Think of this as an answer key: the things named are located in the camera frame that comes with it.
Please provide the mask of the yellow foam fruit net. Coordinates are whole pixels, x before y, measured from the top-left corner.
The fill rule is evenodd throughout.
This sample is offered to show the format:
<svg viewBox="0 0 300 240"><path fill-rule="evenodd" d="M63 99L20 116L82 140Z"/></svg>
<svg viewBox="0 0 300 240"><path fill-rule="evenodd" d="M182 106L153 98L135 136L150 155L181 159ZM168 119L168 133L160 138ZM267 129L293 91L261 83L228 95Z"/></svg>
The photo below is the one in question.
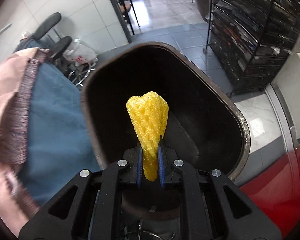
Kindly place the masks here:
<svg viewBox="0 0 300 240"><path fill-rule="evenodd" d="M143 172L148 181L158 177L159 141L164 137L169 106L156 92L128 99L126 109L142 148Z"/></svg>

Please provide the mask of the glass display cabinet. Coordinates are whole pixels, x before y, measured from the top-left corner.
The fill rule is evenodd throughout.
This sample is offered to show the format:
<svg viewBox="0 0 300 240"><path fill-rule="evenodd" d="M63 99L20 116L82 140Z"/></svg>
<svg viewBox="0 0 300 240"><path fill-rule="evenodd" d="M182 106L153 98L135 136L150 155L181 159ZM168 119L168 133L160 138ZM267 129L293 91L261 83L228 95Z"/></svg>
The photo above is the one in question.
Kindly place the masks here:
<svg viewBox="0 0 300 240"><path fill-rule="evenodd" d="M287 111L294 139L300 140L300 34L272 85Z"/></svg>

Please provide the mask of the wooden seat chair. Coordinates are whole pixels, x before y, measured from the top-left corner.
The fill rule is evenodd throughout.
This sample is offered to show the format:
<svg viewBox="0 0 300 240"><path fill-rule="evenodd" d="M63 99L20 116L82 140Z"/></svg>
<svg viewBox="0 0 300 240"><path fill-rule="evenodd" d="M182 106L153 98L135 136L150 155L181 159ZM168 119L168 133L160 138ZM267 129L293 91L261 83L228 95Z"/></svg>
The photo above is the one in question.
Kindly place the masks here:
<svg viewBox="0 0 300 240"><path fill-rule="evenodd" d="M132 0L117 0L117 1L119 3L119 9L121 11L121 14L123 16L124 21L130 26L132 34L135 35L135 31L134 31L134 28L132 26L132 22L131 22L131 19L130 19L130 16L129 16L129 12L131 10L133 10L133 12L134 12L134 16L135 16L135 19L137 21L138 27L140 27L140 25L139 25L139 22L138 22L138 18L136 16L136 12L135 12Z"/></svg>

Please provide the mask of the white red plastic bag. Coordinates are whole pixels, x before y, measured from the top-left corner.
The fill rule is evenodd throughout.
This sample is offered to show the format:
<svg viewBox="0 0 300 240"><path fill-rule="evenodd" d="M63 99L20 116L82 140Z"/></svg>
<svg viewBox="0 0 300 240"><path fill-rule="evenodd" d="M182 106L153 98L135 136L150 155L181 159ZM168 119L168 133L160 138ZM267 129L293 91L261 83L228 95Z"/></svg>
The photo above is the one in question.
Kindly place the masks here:
<svg viewBox="0 0 300 240"><path fill-rule="evenodd" d="M65 50L63 56L76 66L81 64L93 64L98 61L98 53L87 46L82 40L76 38Z"/></svg>

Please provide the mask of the white arc floor lamp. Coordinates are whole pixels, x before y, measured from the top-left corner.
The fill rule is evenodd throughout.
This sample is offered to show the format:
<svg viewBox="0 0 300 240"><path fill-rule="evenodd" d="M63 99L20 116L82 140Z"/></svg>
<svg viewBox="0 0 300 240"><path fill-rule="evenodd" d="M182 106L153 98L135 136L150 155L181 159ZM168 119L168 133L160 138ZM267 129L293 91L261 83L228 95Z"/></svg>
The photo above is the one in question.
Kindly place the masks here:
<svg viewBox="0 0 300 240"><path fill-rule="evenodd" d="M11 26L12 26L12 23L9 23L9 24L6 25L4 28L2 28L2 29L0 30L0 36L1 36L6 30L8 30Z"/></svg>

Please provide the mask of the red cabinet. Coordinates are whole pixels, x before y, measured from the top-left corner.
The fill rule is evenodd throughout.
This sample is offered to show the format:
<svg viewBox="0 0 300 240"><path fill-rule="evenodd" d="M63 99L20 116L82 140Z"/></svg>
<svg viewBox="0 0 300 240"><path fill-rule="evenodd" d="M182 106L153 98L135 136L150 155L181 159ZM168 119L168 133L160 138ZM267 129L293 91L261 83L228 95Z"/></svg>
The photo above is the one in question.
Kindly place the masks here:
<svg viewBox="0 0 300 240"><path fill-rule="evenodd" d="M300 222L300 147L240 187L286 238Z"/></svg>

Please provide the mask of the black round stool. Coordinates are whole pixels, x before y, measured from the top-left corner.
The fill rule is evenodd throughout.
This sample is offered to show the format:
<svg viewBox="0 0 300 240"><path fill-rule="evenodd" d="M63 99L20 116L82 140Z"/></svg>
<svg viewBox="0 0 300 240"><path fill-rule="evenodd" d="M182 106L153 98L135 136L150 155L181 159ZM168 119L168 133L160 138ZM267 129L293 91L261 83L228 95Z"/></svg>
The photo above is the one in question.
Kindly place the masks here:
<svg viewBox="0 0 300 240"><path fill-rule="evenodd" d="M51 59L56 60L60 58L63 53L67 50L68 46L70 46L72 42L71 36L65 36L61 38L56 44L52 46L51 51Z"/></svg>

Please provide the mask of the brown plastic trash bin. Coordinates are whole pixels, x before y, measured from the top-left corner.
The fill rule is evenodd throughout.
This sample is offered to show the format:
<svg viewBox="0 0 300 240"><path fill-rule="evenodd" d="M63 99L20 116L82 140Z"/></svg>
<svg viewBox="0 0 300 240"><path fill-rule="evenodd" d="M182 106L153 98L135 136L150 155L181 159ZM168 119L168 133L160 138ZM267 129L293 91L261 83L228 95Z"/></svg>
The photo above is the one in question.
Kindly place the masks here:
<svg viewBox="0 0 300 240"><path fill-rule="evenodd" d="M155 169L159 140L196 169L217 168L232 180L249 157L241 111L169 44L139 43L103 60L82 89L82 108L101 168L140 143Z"/></svg>

